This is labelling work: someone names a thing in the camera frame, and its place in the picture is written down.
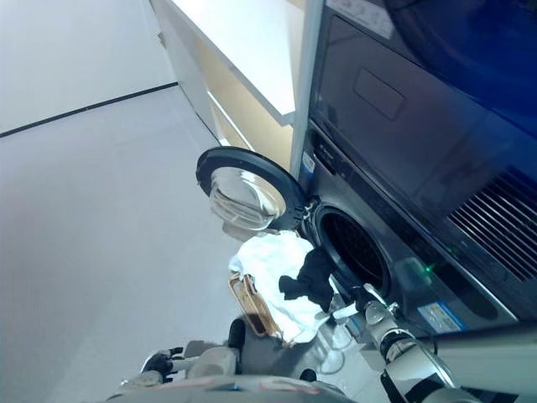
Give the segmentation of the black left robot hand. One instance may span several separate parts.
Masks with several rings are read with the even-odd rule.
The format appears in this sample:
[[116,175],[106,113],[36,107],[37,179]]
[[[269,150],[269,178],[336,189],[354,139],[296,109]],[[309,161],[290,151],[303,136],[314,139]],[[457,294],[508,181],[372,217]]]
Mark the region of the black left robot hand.
[[141,369],[141,373],[157,371],[163,377],[170,374],[177,374],[179,370],[175,369],[174,361],[183,359],[183,352],[183,347],[159,350],[146,359]]

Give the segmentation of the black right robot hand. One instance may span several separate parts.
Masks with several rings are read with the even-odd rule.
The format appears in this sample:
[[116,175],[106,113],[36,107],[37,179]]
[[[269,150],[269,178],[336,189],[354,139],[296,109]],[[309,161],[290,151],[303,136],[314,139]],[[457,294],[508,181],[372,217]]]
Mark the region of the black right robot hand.
[[364,312],[366,305],[370,301],[377,301],[383,303],[382,295],[370,283],[354,285],[351,288],[350,294],[354,300],[354,305],[357,312]]

